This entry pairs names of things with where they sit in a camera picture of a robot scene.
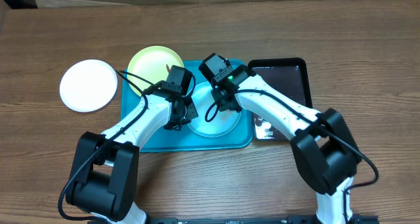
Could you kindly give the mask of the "light blue plate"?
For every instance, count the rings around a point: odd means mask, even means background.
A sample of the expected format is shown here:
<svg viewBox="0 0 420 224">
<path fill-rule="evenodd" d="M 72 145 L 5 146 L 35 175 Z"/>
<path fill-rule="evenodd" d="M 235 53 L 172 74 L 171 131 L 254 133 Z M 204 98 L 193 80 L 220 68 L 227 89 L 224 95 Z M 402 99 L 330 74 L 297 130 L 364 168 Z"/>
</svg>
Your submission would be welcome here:
<svg viewBox="0 0 420 224">
<path fill-rule="evenodd" d="M 212 87 L 208 82 L 201 82 L 196 85 L 192 100 L 198 112 L 198 117 L 194 118 L 188 124 L 188 127 L 194 133 L 203 137 L 220 137 L 234 129 L 241 114 L 230 110 L 217 112 L 216 117 L 211 122 L 206 122 L 205 113 L 214 102 L 211 90 Z"/>
</svg>

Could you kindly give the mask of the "yellow plate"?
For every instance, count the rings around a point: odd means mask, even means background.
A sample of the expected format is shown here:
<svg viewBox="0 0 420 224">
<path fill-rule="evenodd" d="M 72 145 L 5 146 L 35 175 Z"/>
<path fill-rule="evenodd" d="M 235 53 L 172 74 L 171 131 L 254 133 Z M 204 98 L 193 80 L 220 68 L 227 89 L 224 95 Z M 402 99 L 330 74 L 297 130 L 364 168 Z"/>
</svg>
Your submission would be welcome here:
<svg viewBox="0 0 420 224">
<path fill-rule="evenodd" d="M 140 50 L 131 59 L 127 72 L 145 79 L 145 82 L 132 75 L 127 79 L 142 91 L 161 80 L 166 80 L 172 66 L 183 67 L 182 59 L 172 49 L 164 46 L 151 46 Z"/>
</svg>

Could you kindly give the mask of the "white pink-rimmed plate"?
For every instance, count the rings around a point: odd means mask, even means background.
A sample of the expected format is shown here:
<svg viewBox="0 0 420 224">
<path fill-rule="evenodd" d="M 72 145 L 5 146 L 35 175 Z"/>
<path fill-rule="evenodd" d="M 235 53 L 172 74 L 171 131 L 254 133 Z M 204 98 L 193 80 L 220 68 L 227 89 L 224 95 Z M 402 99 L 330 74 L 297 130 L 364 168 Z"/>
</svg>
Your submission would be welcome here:
<svg viewBox="0 0 420 224">
<path fill-rule="evenodd" d="M 115 70 L 97 59 L 83 60 L 70 67 L 60 81 L 62 102 L 76 112 L 94 112 L 113 99 L 118 86 Z"/>
</svg>

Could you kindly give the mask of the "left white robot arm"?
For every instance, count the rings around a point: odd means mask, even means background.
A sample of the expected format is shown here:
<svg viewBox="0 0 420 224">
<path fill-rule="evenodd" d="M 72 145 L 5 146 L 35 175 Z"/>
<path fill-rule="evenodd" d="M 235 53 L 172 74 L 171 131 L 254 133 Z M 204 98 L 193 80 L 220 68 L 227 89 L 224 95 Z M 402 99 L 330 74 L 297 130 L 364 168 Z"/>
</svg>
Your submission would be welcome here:
<svg viewBox="0 0 420 224">
<path fill-rule="evenodd" d="M 135 204 L 141 148 L 161 127 L 179 129 L 197 116 L 189 82 L 161 81 L 142 92 L 137 106 L 100 134 L 86 132 L 77 142 L 68 182 L 58 198 L 58 211 L 68 220 L 63 203 L 87 212 L 84 221 L 144 223 Z"/>
</svg>

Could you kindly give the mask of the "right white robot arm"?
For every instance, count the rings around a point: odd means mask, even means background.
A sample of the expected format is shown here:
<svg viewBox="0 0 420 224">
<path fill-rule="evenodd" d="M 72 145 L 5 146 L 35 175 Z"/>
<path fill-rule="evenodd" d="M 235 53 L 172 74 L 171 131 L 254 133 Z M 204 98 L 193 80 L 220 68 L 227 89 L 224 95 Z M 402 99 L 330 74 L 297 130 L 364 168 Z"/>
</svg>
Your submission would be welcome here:
<svg viewBox="0 0 420 224">
<path fill-rule="evenodd" d="M 362 161 L 342 115 L 303 106 L 269 86 L 241 65 L 205 74 L 223 110 L 248 110 L 261 116 L 289 140 L 300 176 L 316 192 L 318 223 L 350 223 L 350 190 Z"/>
</svg>

